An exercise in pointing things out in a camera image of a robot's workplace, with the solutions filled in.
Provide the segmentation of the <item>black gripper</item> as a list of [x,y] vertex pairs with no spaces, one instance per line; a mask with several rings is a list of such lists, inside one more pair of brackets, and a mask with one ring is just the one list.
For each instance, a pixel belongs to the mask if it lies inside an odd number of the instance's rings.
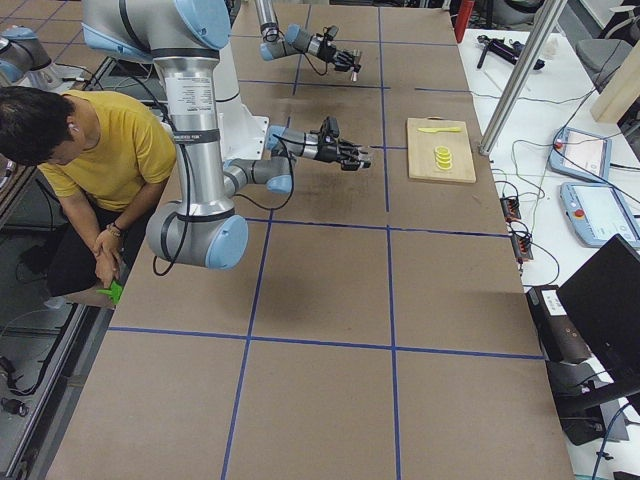
[[340,50],[333,44],[322,44],[319,47],[319,58],[325,63],[332,64],[336,71],[358,73],[361,69],[359,63],[349,63],[347,58],[356,59],[362,56],[359,49]]
[[325,163],[340,163],[343,171],[357,171],[359,168],[359,161],[357,158],[344,156],[368,156],[369,152],[358,144],[353,144],[348,141],[341,141],[332,137],[320,137],[317,142],[317,153],[314,156],[315,160]]

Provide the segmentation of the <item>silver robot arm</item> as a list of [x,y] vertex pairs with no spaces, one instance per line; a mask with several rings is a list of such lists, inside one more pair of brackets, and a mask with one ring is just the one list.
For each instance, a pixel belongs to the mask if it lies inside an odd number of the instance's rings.
[[265,61],[293,55],[313,56],[335,71],[350,73],[353,82],[357,80],[362,53],[358,49],[340,49],[335,44],[338,26],[331,25],[322,33],[311,34],[299,24],[290,24],[283,32],[271,1],[257,0],[255,6],[262,36],[260,52]]
[[311,132],[273,125],[243,104],[230,46],[227,1],[88,1],[86,44],[155,67],[177,151],[182,197],[156,210],[146,230],[154,254],[170,264],[226,270],[242,258],[246,220],[234,196],[246,185],[289,195],[295,160],[368,168],[370,157],[327,118]]

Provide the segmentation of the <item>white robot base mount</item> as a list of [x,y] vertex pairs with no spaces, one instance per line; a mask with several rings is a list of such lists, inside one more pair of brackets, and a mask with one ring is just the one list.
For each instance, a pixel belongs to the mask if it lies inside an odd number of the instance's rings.
[[242,101],[229,40],[230,27],[219,26],[215,33],[227,41],[226,45],[219,49],[219,62],[213,71],[222,160],[260,160],[269,118],[254,116]]

